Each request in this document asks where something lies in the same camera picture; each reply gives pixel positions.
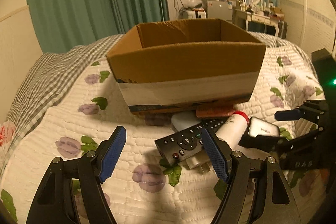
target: open cardboard box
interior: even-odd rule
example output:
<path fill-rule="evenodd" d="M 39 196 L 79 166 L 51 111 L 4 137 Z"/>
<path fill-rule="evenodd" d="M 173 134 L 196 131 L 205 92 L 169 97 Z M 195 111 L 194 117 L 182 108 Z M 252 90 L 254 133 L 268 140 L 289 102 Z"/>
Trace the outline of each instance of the open cardboard box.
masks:
<path fill-rule="evenodd" d="M 107 54 L 133 113 L 176 112 L 250 99 L 266 46 L 220 19 L 134 26 Z"/>

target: quilted bedspread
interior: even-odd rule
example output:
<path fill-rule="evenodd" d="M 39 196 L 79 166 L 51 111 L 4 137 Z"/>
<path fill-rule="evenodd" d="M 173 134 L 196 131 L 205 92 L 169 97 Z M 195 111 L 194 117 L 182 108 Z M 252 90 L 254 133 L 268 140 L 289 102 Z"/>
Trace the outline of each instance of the quilted bedspread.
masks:
<path fill-rule="evenodd" d="M 254 34 L 268 39 L 266 35 Z M 315 125 L 299 121 L 276 122 L 274 113 L 292 109 L 307 99 L 323 99 L 311 63 L 294 45 L 268 47 L 257 84 L 249 102 L 235 105 L 280 127 L 288 138 Z M 51 160 L 80 157 L 95 150 L 116 126 L 127 131 L 125 147 L 112 177 L 102 185 L 118 224 L 210 223 L 226 189 L 213 170 L 201 174 L 185 165 L 173 168 L 162 163 L 154 140 L 173 133 L 167 127 L 147 126 L 125 104 L 105 58 L 88 65 L 57 105 L 49 107 L 39 125 L 11 153 L 1 180 L 1 199 L 19 224 L 25 223 L 36 189 Z M 286 174 L 302 223 L 312 217 L 325 197 L 325 173 L 312 170 Z M 88 223 L 80 185 L 73 181 L 82 223 Z M 248 217 L 254 184 L 249 183 L 240 223 Z"/>

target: black remote control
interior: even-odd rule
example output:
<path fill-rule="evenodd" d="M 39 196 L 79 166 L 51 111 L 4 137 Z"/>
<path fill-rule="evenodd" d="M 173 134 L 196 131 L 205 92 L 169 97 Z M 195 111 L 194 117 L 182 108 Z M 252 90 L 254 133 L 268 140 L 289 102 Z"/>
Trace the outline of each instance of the black remote control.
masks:
<path fill-rule="evenodd" d="M 203 149 L 201 129 L 205 127 L 209 132 L 216 131 L 224 124 L 228 117 L 204 120 L 199 124 L 155 141 L 162 158 L 173 166 L 192 157 Z"/>

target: screw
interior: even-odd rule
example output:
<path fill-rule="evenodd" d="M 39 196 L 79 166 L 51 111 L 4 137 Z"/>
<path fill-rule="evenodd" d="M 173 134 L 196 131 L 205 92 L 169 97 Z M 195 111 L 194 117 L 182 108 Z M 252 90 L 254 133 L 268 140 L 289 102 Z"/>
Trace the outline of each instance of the screw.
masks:
<path fill-rule="evenodd" d="M 96 155 L 96 152 L 93 151 L 93 150 L 91 150 L 91 151 L 89 151 L 89 152 L 86 153 L 86 156 L 87 156 L 88 158 L 92 158 L 92 157 L 94 157 L 95 155 Z"/>
<path fill-rule="evenodd" d="M 272 163 L 272 164 L 275 163 L 275 158 L 273 157 L 268 157 L 267 160 L 269 163 Z"/>
<path fill-rule="evenodd" d="M 56 158 L 53 158 L 52 162 L 57 164 L 61 161 L 61 158 L 60 157 L 56 157 Z"/>
<path fill-rule="evenodd" d="M 233 151 L 232 154 L 233 154 L 233 156 L 235 156 L 236 158 L 240 158 L 240 157 L 243 155 L 243 154 L 242 154 L 240 151 L 238 151 L 238 150 Z"/>

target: white bottle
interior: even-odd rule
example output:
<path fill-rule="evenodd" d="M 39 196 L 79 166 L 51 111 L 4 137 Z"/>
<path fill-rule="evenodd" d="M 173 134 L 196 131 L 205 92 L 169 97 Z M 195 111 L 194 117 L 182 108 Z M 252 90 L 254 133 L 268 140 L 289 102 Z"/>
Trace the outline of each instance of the white bottle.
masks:
<path fill-rule="evenodd" d="M 225 141 L 232 150 L 235 150 L 248 123 L 248 116 L 244 112 L 236 111 L 218 129 L 216 135 L 221 141 Z"/>

